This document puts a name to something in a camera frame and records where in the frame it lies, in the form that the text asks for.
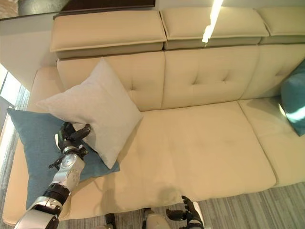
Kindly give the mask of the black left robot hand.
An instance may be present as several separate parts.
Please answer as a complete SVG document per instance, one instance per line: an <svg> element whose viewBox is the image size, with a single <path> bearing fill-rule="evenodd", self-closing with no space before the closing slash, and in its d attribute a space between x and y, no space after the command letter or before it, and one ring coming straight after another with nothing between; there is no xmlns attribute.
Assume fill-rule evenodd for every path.
<svg viewBox="0 0 305 229"><path fill-rule="evenodd" d="M63 153L66 148L79 147L81 145L81 140L87 137L92 130L90 124L85 124L85 126L79 130L75 130L72 123L64 122L55 135L55 143L59 150Z"/></svg>

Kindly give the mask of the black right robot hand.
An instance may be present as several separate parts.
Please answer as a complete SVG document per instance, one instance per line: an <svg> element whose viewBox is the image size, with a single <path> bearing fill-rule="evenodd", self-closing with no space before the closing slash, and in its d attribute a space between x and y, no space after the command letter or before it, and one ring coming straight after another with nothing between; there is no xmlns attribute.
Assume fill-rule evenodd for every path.
<svg viewBox="0 0 305 229"><path fill-rule="evenodd" d="M185 211L166 209L166 216L172 221L187 221L184 229L200 228L204 229L203 217L199 207L188 197L181 196Z"/></svg>

